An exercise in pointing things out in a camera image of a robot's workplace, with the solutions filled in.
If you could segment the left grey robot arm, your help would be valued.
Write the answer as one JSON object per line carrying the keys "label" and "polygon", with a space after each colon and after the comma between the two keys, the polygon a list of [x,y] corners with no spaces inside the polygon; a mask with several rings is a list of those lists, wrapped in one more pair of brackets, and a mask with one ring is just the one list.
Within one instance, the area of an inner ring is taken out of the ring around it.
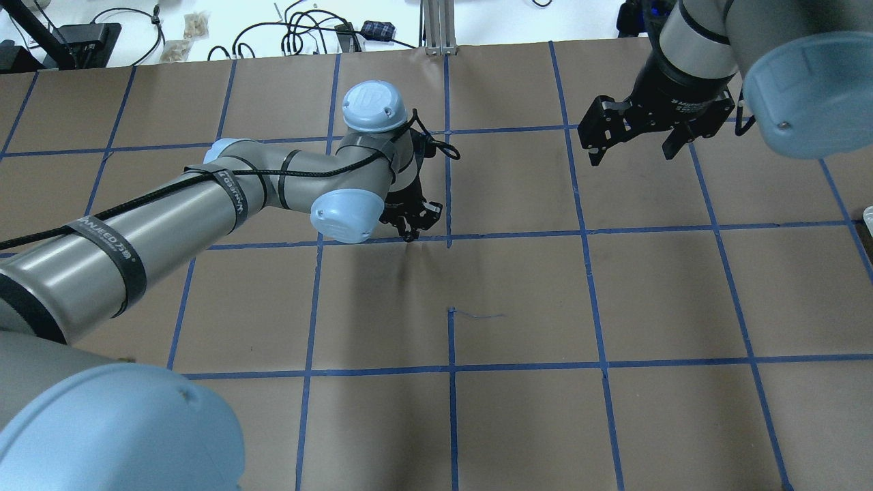
{"label": "left grey robot arm", "polygon": [[423,161],[434,139],[382,80],[341,102],[336,152],[216,140],[200,164],[140,198],[2,243],[3,490],[237,490],[243,433],[211,389],[166,368],[72,348],[262,209],[307,213],[322,235],[362,243],[377,224],[405,241],[440,220]]}

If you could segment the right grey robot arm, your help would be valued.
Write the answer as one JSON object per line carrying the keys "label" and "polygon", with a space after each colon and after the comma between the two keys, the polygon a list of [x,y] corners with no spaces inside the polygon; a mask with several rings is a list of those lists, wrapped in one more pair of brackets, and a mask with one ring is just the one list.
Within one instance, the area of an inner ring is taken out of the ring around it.
{"label": "right grey robot arm", "polygon": [[597,96],[577,127],[592,166],[666,132],[664,157],[717,134],[760,130],[786,158],[817,160],[870,146],[870,1],[642,1],[651,53],[629,96]]}

